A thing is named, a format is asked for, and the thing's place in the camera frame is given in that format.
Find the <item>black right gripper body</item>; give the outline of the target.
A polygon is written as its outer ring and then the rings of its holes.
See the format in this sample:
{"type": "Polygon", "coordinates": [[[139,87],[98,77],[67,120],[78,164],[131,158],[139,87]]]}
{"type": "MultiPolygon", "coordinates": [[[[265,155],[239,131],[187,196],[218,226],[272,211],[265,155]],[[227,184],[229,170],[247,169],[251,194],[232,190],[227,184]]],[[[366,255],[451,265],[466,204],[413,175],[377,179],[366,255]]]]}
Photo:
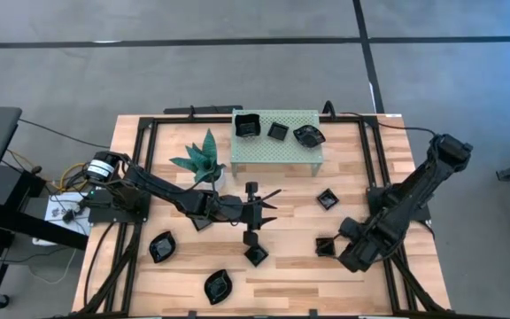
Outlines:
{"type": "Polygon", "coordinates": [[[350,240],[337,259],[351,272],[367,271],[377,257],[377,246],[368,237],[364,223],[346,217],[338,234],[350,240]]]}

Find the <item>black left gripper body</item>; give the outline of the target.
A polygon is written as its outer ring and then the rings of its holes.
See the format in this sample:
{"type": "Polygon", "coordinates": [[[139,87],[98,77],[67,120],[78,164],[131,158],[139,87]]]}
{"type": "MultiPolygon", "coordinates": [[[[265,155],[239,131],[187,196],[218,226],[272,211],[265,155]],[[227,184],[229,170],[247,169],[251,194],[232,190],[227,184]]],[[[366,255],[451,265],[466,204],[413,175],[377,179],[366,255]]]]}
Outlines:
{"type": "Polygon", "coordinates": [[[247,225],[247,229],[243,232],[243,243],[253,249],[260,248],[259,230],[263,223],[262,218],[262,197],[257,195],[259,184],[257,182],[248,182],[245,184],[245,192],[247,193],[247,202],[242,206],[240,223],[247,225]]]}

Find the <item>black deep square bowl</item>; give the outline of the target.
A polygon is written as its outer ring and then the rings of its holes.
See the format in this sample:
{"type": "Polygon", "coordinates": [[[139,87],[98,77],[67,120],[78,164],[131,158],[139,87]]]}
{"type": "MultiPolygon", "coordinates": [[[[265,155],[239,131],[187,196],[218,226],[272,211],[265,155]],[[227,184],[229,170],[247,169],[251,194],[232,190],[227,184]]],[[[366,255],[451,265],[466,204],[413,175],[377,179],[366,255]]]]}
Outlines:
{"type": "Polygon", "coordinates": [[[259,136],[261,131],[260,116],[256,113],[236,114],[234,118],[236,136],[259,136]]]}

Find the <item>black leaf-shaped mini plate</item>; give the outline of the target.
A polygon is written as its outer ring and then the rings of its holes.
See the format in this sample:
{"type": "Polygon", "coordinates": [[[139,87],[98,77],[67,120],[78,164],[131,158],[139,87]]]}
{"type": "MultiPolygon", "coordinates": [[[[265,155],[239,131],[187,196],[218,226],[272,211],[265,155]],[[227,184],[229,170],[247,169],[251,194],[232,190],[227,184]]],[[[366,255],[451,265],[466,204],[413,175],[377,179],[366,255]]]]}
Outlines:
{"type": "Polygon", "coordinates": [[[295,129],[293,135],[306,148],[314,148],[326,141],[326,137],[312,125],[304,125],[295,129]]]}
{"type": "Polygon", "coordinates": [[[170,231],[163,232],[153,238],[149,245],[149,253],[154,263],[169,259],[175,252],[176,242],[170,231]]]}
{"type": "Polygon", "coordinates": [[[232,290],[233,283],[225,269],[214,272],[205,280],[204,292],[211,305],[222,302],[232,290]]]}

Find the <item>white round plant pot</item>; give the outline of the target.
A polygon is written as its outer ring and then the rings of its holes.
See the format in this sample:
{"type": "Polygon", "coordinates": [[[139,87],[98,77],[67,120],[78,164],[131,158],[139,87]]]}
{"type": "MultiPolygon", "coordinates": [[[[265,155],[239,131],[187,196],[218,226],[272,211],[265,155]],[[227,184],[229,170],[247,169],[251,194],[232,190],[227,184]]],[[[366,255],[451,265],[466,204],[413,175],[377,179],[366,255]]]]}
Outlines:
{"type": "Polygon", "coordinates": [[[218,174],[208,174],[194,186],[195,190],[220,191],[226,183],[225,168],[222,168],[218,174]]]}

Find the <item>green perforated metal riser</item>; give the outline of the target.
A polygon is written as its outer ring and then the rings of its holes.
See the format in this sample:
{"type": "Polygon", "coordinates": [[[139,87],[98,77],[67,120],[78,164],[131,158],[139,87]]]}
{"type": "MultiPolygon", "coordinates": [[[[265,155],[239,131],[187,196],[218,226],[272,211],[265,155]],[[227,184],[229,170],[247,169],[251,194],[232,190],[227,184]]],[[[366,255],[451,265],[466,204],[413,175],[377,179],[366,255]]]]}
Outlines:
{"type": "Polygon", "coordinates": [[[304,147],[294,131],[304,125],[320,127],[320,116],[313,110],[234,110],[231,129],[231,171],[237,176],[240,164],[309,164],[312,176],[316,176],[324,156],[322,147],[304,147]],[[258,115],[258,136],[241,137],[236,134],[239,122],[249,115],[258,115]],[[268,135],[273,124],[288,129],[283,140],[268,135]]]}

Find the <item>green snake plant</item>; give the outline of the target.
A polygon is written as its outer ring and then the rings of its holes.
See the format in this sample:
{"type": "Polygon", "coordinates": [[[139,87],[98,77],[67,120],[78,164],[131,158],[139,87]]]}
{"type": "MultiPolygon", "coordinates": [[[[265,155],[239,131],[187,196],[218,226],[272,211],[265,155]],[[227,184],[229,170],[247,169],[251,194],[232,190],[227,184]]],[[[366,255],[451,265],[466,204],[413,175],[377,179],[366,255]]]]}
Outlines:
{"type": "Polygon", "coordinates": [[[210,129],[207,129],[201,146],[193,143],[186,146],[185,150],[187,158],[174,157],[170,161],[177,167],[194,173],[196,183],[215,183],[222,177],[226,165],[219,163],[216,140],[210,129]]]}

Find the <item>black flat bar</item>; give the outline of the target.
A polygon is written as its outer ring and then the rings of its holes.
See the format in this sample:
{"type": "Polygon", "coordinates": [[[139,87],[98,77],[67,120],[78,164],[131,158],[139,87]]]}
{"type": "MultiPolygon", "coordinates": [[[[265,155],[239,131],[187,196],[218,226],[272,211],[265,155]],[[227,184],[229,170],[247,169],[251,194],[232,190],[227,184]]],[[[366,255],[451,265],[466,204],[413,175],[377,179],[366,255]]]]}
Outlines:
{"type": "Polygon", "coordinates": [[[176,114],[229,114],[234,110],[243,110],[242,105],[206,105],[188,107],[166,108],[163,114],[176,115],[176,114]]]}

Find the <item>white printed sheet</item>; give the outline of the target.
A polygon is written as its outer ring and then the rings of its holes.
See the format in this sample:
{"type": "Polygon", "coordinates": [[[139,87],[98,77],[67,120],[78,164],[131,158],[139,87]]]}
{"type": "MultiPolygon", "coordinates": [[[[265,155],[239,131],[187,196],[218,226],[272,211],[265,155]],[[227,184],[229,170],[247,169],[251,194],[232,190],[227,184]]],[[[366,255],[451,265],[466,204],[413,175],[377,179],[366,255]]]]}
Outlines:
{"type": "Polygon", "coordinates": [[[83,194],[78,192],[50,195],[44,220],[88,235],[90,210],[87,207],[81,208],[82,196],[83,194]]]}

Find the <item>black computer box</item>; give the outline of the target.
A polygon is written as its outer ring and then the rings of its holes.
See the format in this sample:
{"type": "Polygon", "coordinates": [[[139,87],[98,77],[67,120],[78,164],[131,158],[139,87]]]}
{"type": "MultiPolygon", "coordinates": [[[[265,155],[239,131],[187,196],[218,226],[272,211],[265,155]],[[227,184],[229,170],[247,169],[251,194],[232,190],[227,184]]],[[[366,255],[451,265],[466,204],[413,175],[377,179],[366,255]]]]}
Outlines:
{"type": "Polygon", "coordinates": [[[0,166],[0,205],[19,209],[29,198],[37,198],[45,184],[38,175],[0,166]]]}

